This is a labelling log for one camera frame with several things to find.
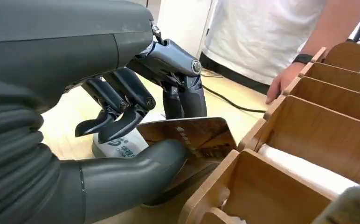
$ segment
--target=white t-shirt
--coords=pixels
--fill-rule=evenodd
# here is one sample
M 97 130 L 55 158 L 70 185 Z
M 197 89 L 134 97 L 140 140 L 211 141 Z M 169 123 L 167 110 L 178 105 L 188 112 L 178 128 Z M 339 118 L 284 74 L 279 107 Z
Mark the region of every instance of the white t-shirt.
M 203 53 L 261 83 L 290 65 L 326 0 L 218 0 Z

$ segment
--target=card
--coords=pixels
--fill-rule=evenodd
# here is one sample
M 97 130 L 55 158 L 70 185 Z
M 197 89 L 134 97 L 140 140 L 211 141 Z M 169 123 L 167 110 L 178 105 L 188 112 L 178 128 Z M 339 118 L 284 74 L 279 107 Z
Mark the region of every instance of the card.
M 234 137 L 223 118 L 161 120 L 140 124 L 137 129 L 148 145 L 176 139 L 194 158 L 221 161 L 232 149 L 236 149 Z

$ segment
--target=robotic hand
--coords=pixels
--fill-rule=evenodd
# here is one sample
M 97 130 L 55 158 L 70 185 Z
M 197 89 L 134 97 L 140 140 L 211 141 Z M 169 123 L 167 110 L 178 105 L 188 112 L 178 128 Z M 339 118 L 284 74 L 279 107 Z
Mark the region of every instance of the robotic hand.
M 99 133 L 99 143 L 122 137 L 155 107 L 154 98 L 134 71 L 162 87 L 167 119 L 207 115 L 201 63 L 175 42 L 162 40 L 160 30 L 153 23 L 152 32 L 158 41 L 136 55 L 127 68 L 103 75 L 106 82 L 94 78 L 82 85 L 102 111 L 96 119 L 80 123 L 76 137 Z M 122 113 L 122 118 L 113 122 Z
M 133 71 L 164 88 L 166 108 L 206 115 L 199 64 L 171 41 L 153 42 L 152 20 L 120 0 L 0 0 L 0 224 L 93 223 L 150 201 L 177 175 L 187 159 L 178 141 L 132 159 L 60 161 L 39 131 L 40 114 L 82 85 L 102 111 L 76 135 L 125 134 L 155 105 Z

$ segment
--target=wooden compartment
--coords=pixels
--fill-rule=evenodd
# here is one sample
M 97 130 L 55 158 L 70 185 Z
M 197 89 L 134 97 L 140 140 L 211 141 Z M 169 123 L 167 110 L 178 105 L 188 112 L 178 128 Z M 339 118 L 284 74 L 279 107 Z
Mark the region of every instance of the wooden compartment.
M 322 63 L 309 63 L 299 74 L 360 92 L 360 73 Z
M 284 91 L 360 120 L 360 93 L 310 77 L 296 78 Z
M 280 96 L 242 140 L 303 158 L 360 183 L 360 120 L 295 96 Z
M 180 224 L 310 223 L 331 202 L 320 189 L 246 149 L 233 150 L 185 204 Z
M 328 52 L 324 63 L 347 70 L 360 71 L 360 44 L 344 42 Z

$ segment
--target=wooden table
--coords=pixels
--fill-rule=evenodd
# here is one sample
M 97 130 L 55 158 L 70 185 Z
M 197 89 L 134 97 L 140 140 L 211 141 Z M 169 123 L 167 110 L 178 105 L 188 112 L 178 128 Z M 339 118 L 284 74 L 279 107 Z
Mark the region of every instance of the wooden table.
M 142 77 L 140 79 L 157 102 L 156 107 L 151 112 L 164 113 L 162 89 Z M 224 95 L 240 106 L 266 110 L 265 96 L 261 93 L 225 78 L 203 77 L 202 80 L 206 87 Z M 263 115 L 238 110 L 206 90 L 205 98 L 208 116 L 223 117 L 227 121 L 236 143 L 240 142 L 248 130 Z M 52 152 L 62 160 L 93 158 L 91 152 L 92 136 L 75 138 L 74 129 L 79 122 L 95 118 L 99 110 L 100 107 L 81 87 L 72 89 L 62 96 L 58 105 L 43 114 L 45 120 L 41 128 L 44 134 L 43 142 L 49 145 Z M 165 220 L 167 224 L 175 224 L 183 204 L 197 187 L 190 188 L 158 208 L 139 206 L 98 223 L 155 224 Z

